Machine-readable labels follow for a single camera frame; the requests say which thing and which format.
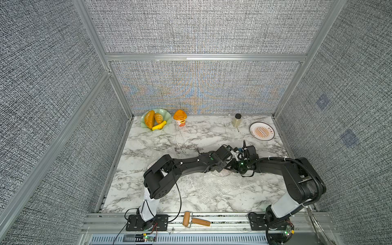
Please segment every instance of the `marble countertop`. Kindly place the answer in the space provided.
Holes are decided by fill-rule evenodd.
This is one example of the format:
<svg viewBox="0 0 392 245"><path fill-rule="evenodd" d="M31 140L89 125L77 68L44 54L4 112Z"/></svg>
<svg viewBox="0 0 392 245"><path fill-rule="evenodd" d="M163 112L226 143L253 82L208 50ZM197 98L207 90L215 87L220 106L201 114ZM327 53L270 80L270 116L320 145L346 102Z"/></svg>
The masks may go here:
<svg viewBox="0 0 392 245"><path fill-rule="evenodd" d="M223 144L242 147L246 140L247 145L255 146L259 157L287 155L270 116L244 116L238 128L231 125L233 118L189 116L184 128L171 122L164 129L151 132L141 128L140 117L135 117L102 212L125 212L140 206L143 174L165 154L172 158L195 157L198 155L196 149L214 151ZM271 125L275 138L266 142L255 139L249 132L253 122ZM263 212L286 192L281 176L265 173L255 173L251 178L236 173L224 177L216 172L195 173L181 177L177 184L182 212ZM157 211L178 212L179 208L178 191L173 187L160 199Z"/></svg>

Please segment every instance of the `roller handle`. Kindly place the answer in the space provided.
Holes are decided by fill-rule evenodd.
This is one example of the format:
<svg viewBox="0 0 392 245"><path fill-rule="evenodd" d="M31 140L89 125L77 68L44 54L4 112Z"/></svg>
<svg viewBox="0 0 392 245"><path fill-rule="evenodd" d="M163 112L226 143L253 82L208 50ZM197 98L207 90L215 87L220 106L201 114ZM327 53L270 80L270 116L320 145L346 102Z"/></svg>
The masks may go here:
<svg viewBox="0 0 392 245"><path fill-rule="evenodd" d="M211 225L210 221L201 220L201 219L197 219L197 218L193 218L192 219L192 223L199 224L199 225L205 225L205 226L210 226Z"/></svg>

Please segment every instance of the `toy food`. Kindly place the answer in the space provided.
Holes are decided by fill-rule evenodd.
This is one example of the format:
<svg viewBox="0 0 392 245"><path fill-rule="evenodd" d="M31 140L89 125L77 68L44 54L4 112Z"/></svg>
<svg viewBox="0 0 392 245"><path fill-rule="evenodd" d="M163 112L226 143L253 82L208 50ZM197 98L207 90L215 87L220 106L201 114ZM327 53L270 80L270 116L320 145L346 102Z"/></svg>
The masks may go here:
<svg viewBox="0 0 392 245"><path fill-rule="evenodd" d="M166 121L163 121L162 123L158 124L157 126L152 127L152 131L155 129L162 129L166 125Z"/></svg>
<svg viewBox="0 0 392 245"><path fill-rule="evenodd" d="M176 111L176 113L174 113L173 118L179 127L184 127L185 126L185 119L187 118L187 114L183 110L178 110L178 111Z"/></svg>
<svg viewBox="0 0 392 245"><path fill-rule="evenodd" d="M158 124L160 124L160 123L163 122L163 116L162 116L161 114L159 114L159 113L155 113L154 118L155 118L155 121L156 121Z"/></svg>
<svg viewBox="0 0 392 245"><path fill-rule="evenodd" d="M151 110L144 117L144 123L149 129L152 129L152 127L154 126L154 115L155 115L155 111Z"/></svg>

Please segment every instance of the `decorative plate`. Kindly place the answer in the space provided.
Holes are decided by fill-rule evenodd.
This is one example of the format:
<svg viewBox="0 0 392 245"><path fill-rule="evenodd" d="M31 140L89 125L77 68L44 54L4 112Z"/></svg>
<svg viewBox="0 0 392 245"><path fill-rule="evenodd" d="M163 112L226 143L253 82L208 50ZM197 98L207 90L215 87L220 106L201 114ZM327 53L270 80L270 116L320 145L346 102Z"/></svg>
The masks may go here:
<svg viewBox="0 0 392 245"><path fill-rule="evenodd" d="M274 129L263 122L252 123L249 127L250 134L258 140L269 141L275 137Z"/></svg>

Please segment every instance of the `plate rim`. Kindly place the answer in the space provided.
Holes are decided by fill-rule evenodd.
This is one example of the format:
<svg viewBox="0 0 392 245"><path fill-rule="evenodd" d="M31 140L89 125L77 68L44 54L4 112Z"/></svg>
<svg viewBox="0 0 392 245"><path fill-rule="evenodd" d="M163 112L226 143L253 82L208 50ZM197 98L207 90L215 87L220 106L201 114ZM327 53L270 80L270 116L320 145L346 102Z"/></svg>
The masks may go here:
<svg viewBox="0 0 392 245"><path fill-rule="evenodd" d="M265 122L254 122L254 123L252 123L250 126L249 126L249 132L250 132L250 134L253 136L253 138L255 138L255 139L257 139L257 140L261 140L261 139L258 139L258 138L256 138L253 134L252 134L252 131L250 130L250 127L253 125L253 124L255 124L255 123L263 123L263 124L267 124L270 128L272 128L272 131L274 132L274 136L270 139L270 140L272 140L273 138L275 138L275 129L271 126L271 125L269 125L268 123L265 123Z"/></svg>

